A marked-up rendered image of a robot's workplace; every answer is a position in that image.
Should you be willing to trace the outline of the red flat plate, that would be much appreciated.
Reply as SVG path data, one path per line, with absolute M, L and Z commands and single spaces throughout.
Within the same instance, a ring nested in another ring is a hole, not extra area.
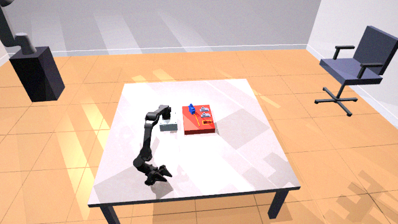
M 196 105 L 195 115 L 189 112 L 188 106 L 182 106 L 184 134 L 215 133 L 215 125 L 209 105 Z M 197 119 L 196 119 L 197 117 Z M 199 127 L 199 124 L 200 127 Z

